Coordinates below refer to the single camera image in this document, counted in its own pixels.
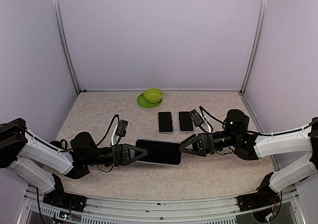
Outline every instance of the white wall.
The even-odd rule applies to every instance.
[[[239,90],[260,0],[60,0],[82,89]]]
[[[51,0],[0,0],[0,123],[17,117],[50,141],[76,96]],[[0,223],[12,224],[27,183],[0,170]]]
[[[318,0],[268,0],[247,100],[266,132],[318,116]],[[281,167],[301,154],[278,155]],[[318,223],[318,175],[298,183],[309,223]]]

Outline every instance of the ventilation grille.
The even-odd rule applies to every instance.
[[[30,206],[30,209],[31,209],[32,211],[39,212],[39,209],[38,209],[38,205],[37,205],[37,204],[32,203],[31,206]],[[54,215],[55,215],[56,217],[59,216],[59,212],[54,211],[54,210],[52,210],[51,208],[47,208],[47,207],[43,207],[43,206],[41,206],[41,213],[42,213],[43,215],[47,215],[47,216],[50,216],[50,217],[53,217]]]
[[[98,218],[92,218],[92,217],[83,217],[81,220],[82,224],[131,224],[135,222],[112,222],[105,219],[98,219]],[[232,218],[226,218],[226,219],[216,219],[213,221],[208,221],[204,223],[197,223],[197,222],[191,222],[191,224],[237,224],[237,220],[235,217]]]

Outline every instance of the vertical metal post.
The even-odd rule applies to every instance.
[[[76,73],[75,73],[75,70],[74,70],[74,67],[72,64],[72,60],[71,60],[71,56],[70,56],[70,51],[69,51],[68,44],[67,44],[66,37],[65,37],[60,2],[59,2],[59,0],[52,0],[52,3],[53,3],[54,11],[55,11],[56,21],[58,24],[60,39],[61,39],[65,59],[67,62],[68,71],[69,71],[70,76],[71,76],[74,90],[78,96],[80,94],[80,85],[79,85],[78,79],[76,77]]]
[[[253,41],[253,47],[252,47],[251,54],[249,56],[249,61],[248,61],[248,66],[247,66],[245,78],[244,78],[244,81],[243,81],[243,84],[242,84],[242,87],[240,90],[242,95],[245,95],[247,85],[248,85],[248,82],[250,80],[250,76],[251,76],[251,73],[252,73],[252,70],[254,67],[254,62],[255,62],[257,49],[258,49],[258,45],[259,45],[259,41],[260,41],[260,37],[261,37],[261,32],[262,32],[262,28],[263,28],[263,24],[264,24],[264,19],[265,19],[266,7],[267,7],[267,0],[261,0],[261,5],[260,5],[260,9],[259,9],[259,14],[258,14],[257,27],[256,27],[256,33],[255,33],[255,37],[254,37],[254,41]]]

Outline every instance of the phone screen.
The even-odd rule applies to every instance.
[[[194,131],[190,112],[188,112],[188,111],[180,111],[179,112],[179,128],[180,128],[181,132],[193,132]]]
[[[136,147],[146,149],[148,151],[148,154],[140,158],[138,161],[178,165],[181,163],[180,146],[180,143],[137,140]]]
[[[159,121],[159,133],[173,132],[171,112],[159,112],[158,121]]]

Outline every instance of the green bowl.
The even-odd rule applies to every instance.
[[[147,102],[158,103],[162,99],[163,91],[158,88],[150,88],[144,92],[144,96]]]

